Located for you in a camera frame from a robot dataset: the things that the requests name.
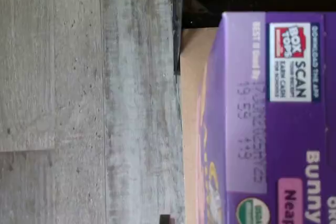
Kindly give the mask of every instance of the pink label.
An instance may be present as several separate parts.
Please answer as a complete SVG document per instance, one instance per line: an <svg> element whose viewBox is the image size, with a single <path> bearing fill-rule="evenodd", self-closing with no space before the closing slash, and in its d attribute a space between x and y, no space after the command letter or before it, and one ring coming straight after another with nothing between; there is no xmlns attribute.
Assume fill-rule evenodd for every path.
<svg viewBox="0 0 336 224"><path fill-rule="evenodd" d="M279 179L278 218L279 224L303 224L303 191L301 179Z"/></svg>

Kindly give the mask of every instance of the purple box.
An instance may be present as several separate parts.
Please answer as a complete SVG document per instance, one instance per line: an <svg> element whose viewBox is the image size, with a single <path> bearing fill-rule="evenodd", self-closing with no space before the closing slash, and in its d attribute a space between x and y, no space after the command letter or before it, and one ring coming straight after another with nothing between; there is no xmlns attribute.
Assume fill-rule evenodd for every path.
<svg viewBox="0 0 336 224"><path fill-rule="evenodd" d="M198 97L198 223L336 224L336 13L224 13Z"/></svg>

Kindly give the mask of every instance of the box tops logo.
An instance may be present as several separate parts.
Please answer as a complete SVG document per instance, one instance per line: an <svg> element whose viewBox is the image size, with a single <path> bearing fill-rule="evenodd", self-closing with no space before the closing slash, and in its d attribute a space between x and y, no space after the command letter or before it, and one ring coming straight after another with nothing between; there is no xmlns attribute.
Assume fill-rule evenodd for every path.
<svg viewBox="0 0 336 224"><path fill-rule="evenodd" d="M277 58L303 58L306 37L303 27L275 28L275 56Z"/></svg>

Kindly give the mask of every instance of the floor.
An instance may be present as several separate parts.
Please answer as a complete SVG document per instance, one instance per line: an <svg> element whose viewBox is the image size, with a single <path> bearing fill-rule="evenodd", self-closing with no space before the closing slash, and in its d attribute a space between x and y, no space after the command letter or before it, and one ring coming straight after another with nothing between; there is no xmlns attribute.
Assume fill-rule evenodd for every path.
<svg viewBox="0 0 336 224"><path fill-rule="evenodd" d="M171 0L0 0L0 223L185 223Z"/></svg>

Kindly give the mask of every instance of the cardboard surface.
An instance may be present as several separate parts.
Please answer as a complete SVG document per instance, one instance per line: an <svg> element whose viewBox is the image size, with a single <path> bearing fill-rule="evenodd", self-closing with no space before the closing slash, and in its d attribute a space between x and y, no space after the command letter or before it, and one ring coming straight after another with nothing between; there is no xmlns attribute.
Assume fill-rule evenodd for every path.
<svg viewBox="0 0 336 224"><path fill-rule="evenodd" d="M201 28L183 32L181 93L186 224L196 223L196 100L216 31L217 28Z"/></svg>

